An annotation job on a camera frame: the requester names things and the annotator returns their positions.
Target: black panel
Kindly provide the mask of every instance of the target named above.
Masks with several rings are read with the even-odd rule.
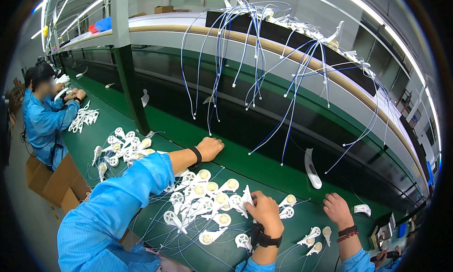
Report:
[[[211,27],[214,22],[218,19],[218,17],[222,15],[220,12],[207,12],[206,16],[206,27]],[[250,25],[250,16],[249,15],[241,15],[235,18],[231,22],[231,26],[228,25],[228,29],[231,31],[238,31],[242,33],[246,33],[249,29]],[[219,28],[220,27],[220,20],[217,21],[216,24],[214,24],[214,28]],[[256,31],[254,27],[250,29],[250,34],[256,36]],[[274,42],[281,43],[283,45],[286,44],[286,41],[288,40],[289,35],[291,34],[291,30],[285,27],[282,27],[280,25],[276,25],[273,23],[269,23],[266,21],[263,21],[261,23],[261,32],[260,32],[260,37],[272,40]],[[293,33],[291,36],[289,42],[288,42],[288,47],[291,48],[298,48],[302,44],[312,40],[310,37],[305,36],[300,33]],[[326,52],[326,62],[328,65],[336,65],[336,64],[341,64],[344,62],[348,62],[349,60],[343,57],[342,55],[338,54],[337,52],[333,51],[330,48],[325,48]],[[321,49],[317,48],[314,57],[321,60]],[[341,65],[341,68],[349,68],[349,67],[355,67],[357,64],[351,63],[351,64],[344,64]],[[363,71],[361,69],[348,69],[348,70],[341,70],[341,73],[349,77],[352,81],[356,82],[358,85],[360,85],[362,88],[364,88],[369,94],[372,96],[376,95],[376,89],[373,83],[373,80],[370,79],[369,77],[365,76],[363,74]]]

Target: cardboard box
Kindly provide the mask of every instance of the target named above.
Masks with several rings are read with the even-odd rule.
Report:
[[[154,8],[154,14],[158,13],[172,13],[173,12],[173,6],[157,6]]]
[[[74,207],[74,200],[78,203],[80,199],[85,199],[90,188],[69,153],[66,154],[54,173],[33,156],[30,156],[25,167],[27,186],[31,190],[57,207],[62,207],[66,197],[65,208],[69,208],[68,211],[73,209],[70,207]]]
[[[25,164],[25,175],[29,189],[46,199],[44,196],[44,189],[52,174],[53,173],[47,169],[46,165],[34,157],[34,152],[32,152]]]
[[[79,199],[76,197],[72,189],[68,188],[63,200],[61,201],[61,208],[63,209],[64,215],[66,216],[70,210],[76,208],[79,204]]]

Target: red beaded bracelet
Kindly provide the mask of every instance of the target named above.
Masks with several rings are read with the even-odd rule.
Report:
[[[357,235],[357,234],[359,234],[359,231],[355,231],[355,232],[352,232],[352,233],[347,234],[347,235],[345,235],[345,236],[339,237],[339,238],[337,239],[337,243],[339,243],[339,242],[342,241],[342,240],[347,239],[348,237],[352,237],[353,235]]]

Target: green pillar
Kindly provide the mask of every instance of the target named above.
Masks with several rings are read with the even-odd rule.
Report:
[[[114,48],[113,51],[124,95],[132,118],[135,121],[139,132],[142,135],[147,135],[150,132],[150,127],[141,102],[143,89],[141,89],[141,85],[137,84],[137,80],[135,79],[135,67],[131,46],[126,45],[124,47]]]

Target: wooden edge strip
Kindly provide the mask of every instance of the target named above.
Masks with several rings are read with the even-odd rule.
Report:
[[[129,28],[129,32],[146,32],[146,31],[186,32],[188,27],[189,27],[188,25],[139,26],[139,27]],[[209,29],[210,29],[209,27],[191,26],[188,32],[195,33],[195,34],[201,34],[201,35],[207,35],[209,32]],[[224,32],[224,34],[227,36],[229,35],[229,38],[231,40],[235,40],[235,41],[242,42],[242,43],[245,43],[245,41],[246,41],[246,34],[241,33],[241,32],[227,30]],[[209,35],[217,36],[218,29],[213,28],[211,30],[211,32],[209,33]],[[247,43],[249,45],[254,46],[256,44],[256,37],[250,35]],[[260,38],[260,43],[264,49],[274,52],[276,54],[281,54],[283,51],[283,46],[281,44],[271,42],[271,41],[263,39],[263,38]],[[292,51],[293,51],[292,48],[286,48],[284,55],[287,55],[287,54],[291,53]],[[291,56],[289,56],[289,58],[298,63],[302,60],[303,56],[305,56],[305,53],[298,51],[298,52],[291,54]],[[312,70],[318,70],[318,69],[322,68],[322,65],[321,65],[321,63],[317,62],[316,60],[310,60],[309,68]],[[331,81],[335,82],[342,88],[345,88],[348,92],[350,92],[351,94],[353,94],[354,96],[359,98],[371,111],[374,112],[374,110],[376,109],[376,103],[370,97],[368,97],[366,94],[364,94],[359,88],[357,88],[354,84],[349,82],[347,79],[345,79],[338,73],[328,73],[327,76],[330,78]],[[381,120],[383,122],[387,122],[387,120],[388,120],[390,129],[399,138],[401,143],[403,143],[407,152],[412,157],[412,160],[414,160],[414,162],[420,172],[420,175],[423,178],[426,190],[429,192],[426,177],[424,175],[420,161],[418,160],[416,153],[412,150],[410,144],[408,143],[408,141],[405,138],[405,136],[403,135],[403,133],[400,131],[400,129],[395,125],[395,123],[393,121],[389,120],[387,114],[381,108],[378,108],[377,115],[379,116],[379,118],[381,118]]]

